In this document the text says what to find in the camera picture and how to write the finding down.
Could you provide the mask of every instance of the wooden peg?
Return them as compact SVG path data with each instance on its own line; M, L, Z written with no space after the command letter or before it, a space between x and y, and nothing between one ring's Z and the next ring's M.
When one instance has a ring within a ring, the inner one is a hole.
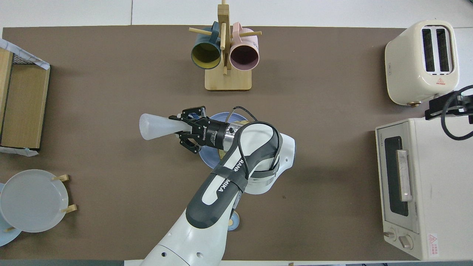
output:
M225 38L227 33L227 24L224 22L222 23L222 29L220 30L220 49L223 51L225 50Z
M4 231L5 233L8 233L8 232L10 232L10 231L12 231L12 230L14 230L14 229L15 229L15 227L12 226L12 227L6 228L6 229L3 230L3 231Z
M228 59L229 56L230 55L228 53L223 55L224 61L222 63L223 63L223 75L224 76L226 76L228 74L228 70L230 69L228 67L228 64L230 64L230 60Z
M77 210L77 206L75 204L73 204L73 205L69 205L69 207L67 207L66 209L62 209L61 213L63 213L63 212L70 213L70 212L73 212L73 211L76 211L76 210Z
M200 33L200 34L205 34L205 35L212 35L211 31L208 30L203 30L203 29L197 29L197 28L189 28L190 32L195 32L195 33Z
M69 180L69 175L62 175L62 176L59 176L59 177L51 178L51 181L55 181L55 180L60 180L62 182L68 181Z
M240 33L240 37L257 36L257 35L263 35L263 32L260 30L260 31Z

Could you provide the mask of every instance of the white plate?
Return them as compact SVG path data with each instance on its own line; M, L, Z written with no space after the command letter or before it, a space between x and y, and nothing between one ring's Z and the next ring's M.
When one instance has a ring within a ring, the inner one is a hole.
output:
M69 204L66 187L44 170L26 170L14 175L0 194L5 221L22 231L36 233L51 229L64 217Z
M2 190L4 184L0 183L0 191ZM1 216L0 216L0 247L5 246L6 244L13 241L13 239L17 238L17 236L21 233L20 229L13 229L11 231L5 232L5 229L10 228L11 225L7 223Z

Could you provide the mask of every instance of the toaster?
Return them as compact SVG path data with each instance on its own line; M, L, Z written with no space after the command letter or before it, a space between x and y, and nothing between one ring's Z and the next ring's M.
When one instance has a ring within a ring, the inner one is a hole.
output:
M452 26L420 21L390 41L385 49L387 91L399 105L417 106L455 89L458 58Z

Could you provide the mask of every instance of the oven knob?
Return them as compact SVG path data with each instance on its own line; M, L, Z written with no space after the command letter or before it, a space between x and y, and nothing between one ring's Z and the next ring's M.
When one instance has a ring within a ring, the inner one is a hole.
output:
M414 248L414 242L412 241L412 238L409 235L399 237L399 242L401 243L402 247L405 249Z
M396 238L396 235L393 232L383 232L383 235L387 238Z

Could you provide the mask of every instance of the blue mug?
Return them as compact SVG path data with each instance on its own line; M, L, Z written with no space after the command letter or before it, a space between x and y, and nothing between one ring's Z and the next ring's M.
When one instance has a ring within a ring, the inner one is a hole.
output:
M218 66L221 60L220 26L215 21L212 27L205 27L203 30L210 31L212 34L197 34L191 51L191 59L196 66L202 69L212 69Z

